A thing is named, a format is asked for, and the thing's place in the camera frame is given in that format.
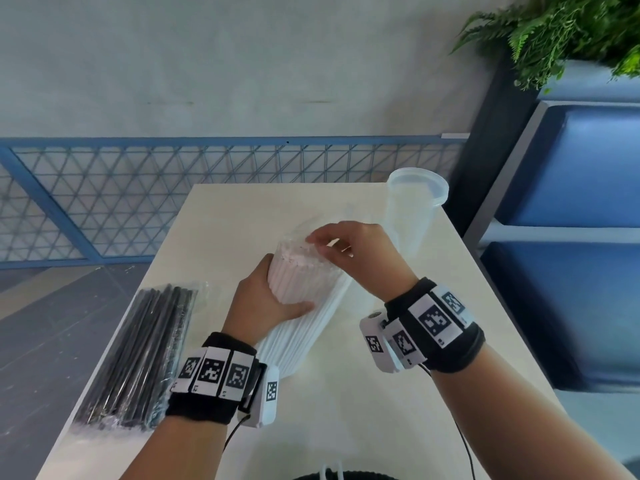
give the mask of plastic cup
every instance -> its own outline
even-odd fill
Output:
[[[401,168],[389,175],[383,227],[394,234],[404,258],[414,257],[427,234],[436,207],[447,201],[449,184],[429,170]]]

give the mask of cable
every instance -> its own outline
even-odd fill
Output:
[[[429,375],[429,377],[431,377],[431,372],[423,364],[419,363],[418,365],[423,371],[425,371]],[[460,430],[460,427],[458,426],[458,422],[455,419],[453,420],[453,422],[456,423],[456,428],[458,428],[458,432],[460,433],[460,438],[462,438],[462,443],[465,446],[465,450],[467,450],[467,456],[469,457],[469,465],[471,466],[471,478],[473,478],[473,480],[476,480],[476,471],[474,469],[474,459],[473,457],[471,457],[471,451],[469,450],[467,440],[465,439],[465,436],[462,434],[462,430]]]
[[[227,445],[229,444],[229,441],[231,441],[231,437],[234,435],[234,433],[237,431],[237,429],[240,428],[240,426],[242,426],[242,423],[244,423],[249,418],[251,418],[251,414],[247,414],[247,416],[245,416],[240,421],[238,421],[238,424],[236,424],[236,427],[233,429],[233,431],[231,431],[231,434],[227,438],[227,441],[225,441],[225,447],[222,448],[222,451],[227,449]]]

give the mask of person's left hand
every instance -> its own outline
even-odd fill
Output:
[[[238,284],[222,333],[252,347],[277,324],[293,320],[314,309],[310,301],[283,305],[273,295],[267,274],[273,254],[267,254],[253,272]]]

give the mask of tabletop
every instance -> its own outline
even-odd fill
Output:
[[[197,347],[222,327],[237,282],[285,233],[310,217],[331,219],[346,209],[353,217],[379,221],[386,201],[385,184],[196,185],[141,287],[208,283],[207,306],[192,317],[186,338],[186,349]],[[559,404],[442,209],[410,264],[418,275],[452,289],[473,310],[488,343]],[[471,478],[455,423],[429,377],[418,368],[384,374],[373,363],[358,323],[380,306],[352,285],[300,369],[282,380],[276,421],[262,429],[240,428],[217,478],[293,479],[338,460],[345,470],[400,480]],[[70,429],[74,415],[75,410],[38,480],[119,478],[148,435],[88,434]],[[487,478],[477,460],[475,466],[477,478]]]

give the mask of bundle of black straws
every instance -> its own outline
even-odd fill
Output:
[[[153,429],[164,416],[196,289],[139,290],[92,386],[76,424]]]

